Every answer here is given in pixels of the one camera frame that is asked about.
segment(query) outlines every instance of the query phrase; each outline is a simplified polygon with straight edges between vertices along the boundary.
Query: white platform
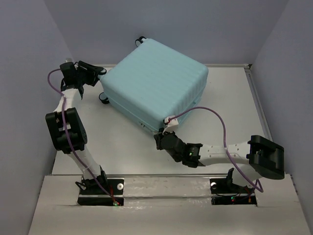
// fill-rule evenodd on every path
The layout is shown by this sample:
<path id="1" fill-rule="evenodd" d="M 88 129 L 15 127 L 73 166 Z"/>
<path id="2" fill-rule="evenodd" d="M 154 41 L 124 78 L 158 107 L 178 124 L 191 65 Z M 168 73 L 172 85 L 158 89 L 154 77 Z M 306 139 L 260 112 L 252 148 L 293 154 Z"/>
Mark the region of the white platform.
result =
<path id="1" fill-rule="evenodd" d="M 107 174 L 216 174 L 226 173 L 232 165 L 220 164 L 196 169 L 175 163 L 156 149 L 153 137 L 129 121 L 98 96 L 100 83 L 85 86 L 83 100 L 77 107 L 88 135 L 88 148 Z M 248 141 L 251 135 L 264 136 L 244 68 L 209 68 L 207 86 L 199 106 L 218 112 L 225 121 L 227 144 Z M 222 145 L 223 129 L 219 119 L 205 110 L 192 111 L 177 131 L 184 142 Z M 53 175 L 78 175 L 74 161 L 57 153 Z"/>
<path id="2" fill-rule="evenodd" d="M 78 206 L 74 182 L 79 180 L 80 176 L 45 177 L 29 235 L 310 234 L 288 175 L 281 181 L 262 180 L 265 192 L 256 193 L 258 207 L 212 206 L 209 179 L 202 177 L 125 178 L 125 206 Z M 129 198 L 132 195 L 152 198 Z M 160 195 L 162 199 L 153 199 Z"/>

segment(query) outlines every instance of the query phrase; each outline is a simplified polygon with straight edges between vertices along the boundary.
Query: cable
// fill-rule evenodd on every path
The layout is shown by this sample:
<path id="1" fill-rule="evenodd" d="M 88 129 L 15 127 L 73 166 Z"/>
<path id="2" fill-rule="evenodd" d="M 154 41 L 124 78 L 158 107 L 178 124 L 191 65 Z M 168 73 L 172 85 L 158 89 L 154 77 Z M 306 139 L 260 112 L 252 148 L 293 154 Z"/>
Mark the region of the cable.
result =
<path id="1" fill-rule="evenodd" d="M 224 138 L 223 138 L 223 144 L 224 144 L 224 148 L 226 149 L 226 154 L 227 154 L 229 160 L 231 161 L 231 163 L 233 163 L 234 167 L 239 171 L 239 173 L 242 175 L 242 177 L 244 177 L 245 180 L 247 180 L 248 183 L 251 184 L 251 185 L 254 187 L 254 189 L 257 189 L 257 190 L 260 191 L 260 192 L 264 192 L 260 181 L 257 179 L 256 182 L 255 182 L 255 184 L 254 184 L 254 183 L 240 170 L 240 168 L 237 166 L 237 164 L 235 163 L 235 161 L 234 161 L 233 158 L 231 157 L 231 155 L 230 155 L 230 153 L 229 153 L 229 151 L 228 151 L 228 149 L 227 149 L 227 144 L 226 144 L 226 127 L 225 127 L 225 123 L 224 123 L 222 117 L 221 117 L 217 112 L 215 112 L 215 111 L 212 110 L 212 109 L 206 108 L 206 107 L 193 107 L 193 108 L 191 108 L 191 109 L 186 110 L 185 112 L 182 112 L 181 114 L 176 115 L 175 117 L 169 118 L 169 122 L 170 122 L 171 120 L 173 120 L 173 119 L 179 118 L 180 116 L 182 116 L 182 115 L 184 115 L 184 114 L 186 114 L 186 113 L 188 113 L 188 112 L 190 112 L 191 110 L 194 110 L 194 109 L 206 109 L 206 110 L 211 111 L 212 113 L 214 113 L 214 114 L 220 119 L 220 121 L 221 121 L 221 123 L 222 123 L 222 125 L 223 125 L 223 137 L 224 137 Z"/>
<path id="2" fill-rule="evenodd" d="M 98 184 L 99 188 L 101 188 L 101 190 L 107 194 L 108 196 L 110 196 L 113 201 L 115 201 L 113 195 L 109 194 L 100 184 L 100 182 L 97 180 L 97 177 L 93 174 L 93 172 L 88 168 L 88 166 L 79 158 L 79 156 L 77 155 L 77 153 L 75 152 L 75 149 L 72 145 L 72 141 L 70 140 L 69 134 L 68 134 L 68 130 L 67 130 L 67 125 L 66 125 L 66 120 L 65 120 L 65 113 L 64 113 L 64 109 L 65 109 L 65 104 L 66 104 L 66 97 L 64 96 L 64 94 L 59 91 L 58 89 L 56 89 L 50 82 L 50 75 L 56 71 L 60 71 L 61 69 L 56 69 L 56 70 L 52 70 L 50 73 L 48 73 L 48 83 L 50 85 L 50 87 L 55 90 L 57 93 L 59 93 L 62 97 L 63 97 L 63 104 L 62 104 L 62 120 L 63 120 L 63 126 L 64 126 L 64 130 L 65 130 L 65 135 L 67 137 L 67 141 L 69 144 L 70 149 L 72 150 L 74 156 L 77 158 L 77 160 L 80 162 L 81 165 L 83 165 L 86 170 L 89 172 L 89 174 L 93 177 L 93 179 L 95 180 L 95 182 Z"/>

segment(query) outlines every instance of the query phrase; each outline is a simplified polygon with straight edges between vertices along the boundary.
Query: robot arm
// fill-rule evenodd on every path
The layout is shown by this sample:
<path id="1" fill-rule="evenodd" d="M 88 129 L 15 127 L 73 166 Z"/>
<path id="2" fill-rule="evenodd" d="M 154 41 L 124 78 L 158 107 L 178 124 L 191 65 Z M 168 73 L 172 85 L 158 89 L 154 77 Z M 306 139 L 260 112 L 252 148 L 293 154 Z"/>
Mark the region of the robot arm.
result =
<path id="1" fill-rule="evenodd" d="M 184 143 L 174 131 L 167 130 L 161 128 L 154 135 L 156 148 L 166 150 L 175 162 L 193 168 L 231 163 L 223 146 Z M 227 149 L 234 162 L 242 164 L 240 170 L 252 181 L 262 177 L 279 180 L 285 176 L 284 148 L 261 136 L 251 136 L 250 141 L 229 145 Z M 227 179 L 231 185 L 251 188 L 236 169 L 229 170 Z"/>
<path id="2" fill-rule="evenodd" d="M 88 141 L 86 131 L 75 108 L 83 98 L 83 85 L 88 84 L 94 86 L 99 80 L 98 75 L 105 74 L 106 71 L 103 71 L 104 69 L 102 67 L 92 66 L 82 61 L 79 61 L 78 65 L 74 65 L 72 62 L 67 62 L 60 65 L 60 68 L 64 75 L 61 83 L 61 91 L 66 98 L 66 105 L 64 108 L 66 123 L 63 123 L 62 120 L 61 111 L 64 101 L 64 97 L 62 96 L 58 107 L 53 113 L 45 116 L 53 145 L 56 150 L 62 150 L 75 161 L 83 173 L 86 186 L 95 185 L 91 173 L 99 182 L 106 184 L 107 178 L 104 171 L 101 166 L 95 162 L 86 147 Z M 64 125 L 67 126 L 72 145 L 81 161 L 79 161 L 73 154 L 68 144 Z"/>

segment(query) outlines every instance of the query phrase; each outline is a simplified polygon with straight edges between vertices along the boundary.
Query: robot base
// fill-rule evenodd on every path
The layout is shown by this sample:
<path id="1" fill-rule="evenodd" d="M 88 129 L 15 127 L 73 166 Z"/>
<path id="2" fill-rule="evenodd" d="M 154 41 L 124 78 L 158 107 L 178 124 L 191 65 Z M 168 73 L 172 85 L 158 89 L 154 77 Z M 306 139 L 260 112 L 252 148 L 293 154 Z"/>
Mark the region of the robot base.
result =
<path id="1" fill-rule="evenodd" d="M 123 188 L 124 179 L 123 178 L 108 178 L 108 185 L 103 185 L 102 187 L 109 193 L 113 191 L 113 196 L 118 206 L 124 205 L 123 198 Z M 79 195 L 77 203 L 81 206 L 117 206 L 113 203 L 113 199 L 105 194 L 99 186 L 94 186 L 90 188 L 83 189 L 79 187 Z"/>

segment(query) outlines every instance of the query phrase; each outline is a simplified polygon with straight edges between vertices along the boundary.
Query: black mounting plate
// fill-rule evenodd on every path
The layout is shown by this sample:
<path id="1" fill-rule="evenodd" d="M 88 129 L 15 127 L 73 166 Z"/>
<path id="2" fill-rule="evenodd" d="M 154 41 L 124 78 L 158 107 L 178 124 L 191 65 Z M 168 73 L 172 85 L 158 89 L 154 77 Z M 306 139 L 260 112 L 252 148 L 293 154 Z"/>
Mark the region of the black mounting plate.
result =
<path id="1" fill-rule="evenodd" d="M 111 187 L 113 189 L 113 196 L 120 206 L 124 205 L 123 192 L 124 189 L 118 189 L 117 185 L 124 185 L 123 178 L 108 178 L 109 186 L 102 185 L 103 188 L 111 192 Z M 105 194 L 101 188 L 93 187 L 91 190 L 85 189 L 79 190 L 79 196 L 77 203 L 81 206 L 114 206 L 113 199 Z"/>

